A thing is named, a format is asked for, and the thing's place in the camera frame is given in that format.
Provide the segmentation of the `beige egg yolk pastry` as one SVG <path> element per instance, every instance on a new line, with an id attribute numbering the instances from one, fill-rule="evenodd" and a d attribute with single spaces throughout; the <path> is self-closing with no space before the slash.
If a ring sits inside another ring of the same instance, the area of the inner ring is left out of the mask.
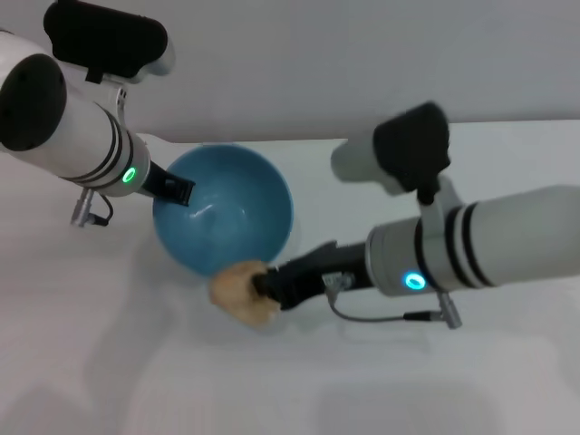
<path id="1" fill-rule="evenodd" d="M 236 263 L 220 271 L 209 283 L 211 303 L 250 327 L 268 324 L 281 311 L 280 304 L 260 295 L 252 284 L 254 276 L 266 271 L 266 264 L 257 260 Z"/>

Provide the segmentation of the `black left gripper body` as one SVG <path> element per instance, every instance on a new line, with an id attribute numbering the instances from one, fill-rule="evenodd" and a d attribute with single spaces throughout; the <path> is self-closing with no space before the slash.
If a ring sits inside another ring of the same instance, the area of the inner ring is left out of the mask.
<path id="1" fill-rule="evenodd" d="M 164 168 L 151 160 L 148 174 L 139 188 L 139 193 L 150 198 L 167 199 L 166 181 L 168 175 L 169 173 Z"/>

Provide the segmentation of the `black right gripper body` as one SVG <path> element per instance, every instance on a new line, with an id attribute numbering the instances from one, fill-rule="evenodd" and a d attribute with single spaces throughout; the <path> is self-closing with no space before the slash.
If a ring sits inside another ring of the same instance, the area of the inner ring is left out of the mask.
<path id="1" fill-rule="evenodd" d="M 313 251 L 270 269 L 270 296 L 283 311 L 296 308 L 307 299 L 323 295 L 323 276 L 351 274 L 348 291 L 373 288 L 366 270 L 365 244 L 339 246 L 325 243 Z"/>

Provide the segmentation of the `blue bowl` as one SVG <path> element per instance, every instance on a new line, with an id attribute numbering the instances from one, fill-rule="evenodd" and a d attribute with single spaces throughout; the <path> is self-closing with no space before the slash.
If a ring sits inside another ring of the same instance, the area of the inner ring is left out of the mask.
<path id="1" fill-rule="evenodd" d="M 258 152 L 234 144 L 199 146 L 169 171 L 195 183 L 186 206 L 153 203 L 157 237 L 177 262 L 212 276 L 237 262 L 268 263 L 285 248 L 294 224 L 291 191 Z"/>

